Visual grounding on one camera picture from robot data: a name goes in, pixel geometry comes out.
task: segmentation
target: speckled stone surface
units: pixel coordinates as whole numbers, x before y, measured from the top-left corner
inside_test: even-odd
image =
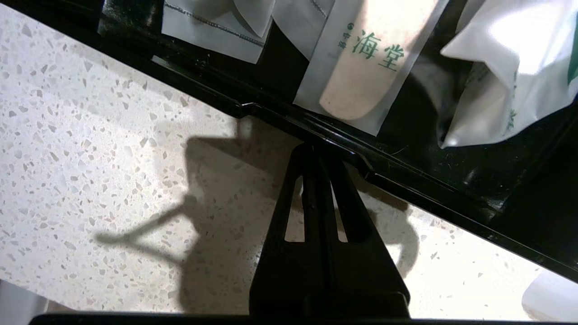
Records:
[[[0,17],[0,278],[73,309],[247,313],[299,142]],[[412,316],[528,319],[539,267],[358,183]]]

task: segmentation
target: white packet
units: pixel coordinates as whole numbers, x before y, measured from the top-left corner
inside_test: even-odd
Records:
[[[253,32],[263,37],[269,27],[275,0],[234,0],[234,3]]]
[[[446,4],[335,2],[294,103],[377,135]]]
[[[270,1],[254,2],[268,6]],[[267,14],[267,10],[254,10]],[[237,10],[232,0],[165,0],[162,33],[204,49],[256,63],[265,46],[271,27],[271,14],[262,36],[257,35]],[[254,26],[258,21],[253,17]]]
[[[442,147],[500,142],[570,105],[577,12],[576,0],[485,1],[441,51],[477,62]]]
[[[289,41],[311,60],[313,49],[335,0],[279,0],[273,20]]]

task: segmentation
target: countertop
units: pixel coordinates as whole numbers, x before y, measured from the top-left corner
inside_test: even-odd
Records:
[[[247,313],[299,141],[0,13],[0,278],[79,310]],[[528,319],[541,268],[357,182],[413,317]]]

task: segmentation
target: chinese characters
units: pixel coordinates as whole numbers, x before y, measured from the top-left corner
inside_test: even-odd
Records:
[[[350,32],[353,31],[355,25],[349,23],[347,25],[347,32],[344,32],[342,39],[338,43],[338,47],[342,50],[347,49],[347,41],[351,37]],[[364,29],[361,30],[361,35],[357,36],[357,43],[352,48],[352,53],[357,53],[363,55],[366,60],[375,57],[374,53],[379,51],[379,44],[381,39],[378,38],[373,32],[367,33]],[[381,63],[378,63],[381,67],[385,67],[389,70],[397,72],[397,62],[400,58],[404,57],[403,47],[399,44],[393,44],[384,49],[386,52],[385,59]]]

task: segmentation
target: stitched seam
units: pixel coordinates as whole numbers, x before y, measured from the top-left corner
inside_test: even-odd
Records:
[[[233,31],[233,30],[231,30],[231,29],[229,29],[229,28],[227,28],[227,27],[225,27],[225,26],[221,26],[221,25],[219,25],[219,24],[215,24],[214,22],[212,22],[212,21],[210,21],[210,20],[207,20],[207,19],[205,19],[205,18],[203,18],[203,17],[201,17],[201,16],[197,16],[196,14],[193,14],[193,13],[191,13],[191,12],[188,12],[188,11],[184,10],[183,8],[181,8],[181,7],[178,7],[178,6],[175,6],[175,5],[171,5],[170,3],[167,3],[166,1],[165,1],[165,7],[170,8],[170,9],[173,9],[173,10],[175,10],[175,11],[181,13],[181,14],[184,14],[184,15],[186,15],[186,16],[189,16],[189,17],[191,17],[192,19],[194,19],[194,20],[196,20],[196,21],[199,21],[200,23],[203,23],[203,24],[205,24],[205,25],[209,25],[209,26],[211,26],[211,27],[220,29],[220,30],[222,30],[222,31],[224,31],[224,32],[227,32],[227,33],[231,34],[231,35],[235,35],[235,36],[237,36],[238,38],[240,38],[240,39],[242,39],[242,40],[246,40],[246,41],[249,42],[249,43],[253,43],[253,44],[255,44],[255,45],[259,46],[259,47],[264,47],[264,46],[265,46],[265,43],[264,43],[264,42],[261,42],[261,41],[258,41],[258,40],[256,40],[256,39],[253,39],[253,38],[251,38],[251,37],[248,37],[248,36],[246,36],[246,35],[237,33],[237,32],[235,32],[235,31]]]
[[[309,0],[309,2],[323,16],[324,19],[327,19],[327,13],[325,11],[323,11],[323,8],[321,8],[321,6],[319,5],[319,3],[317,3],[317,1]]]

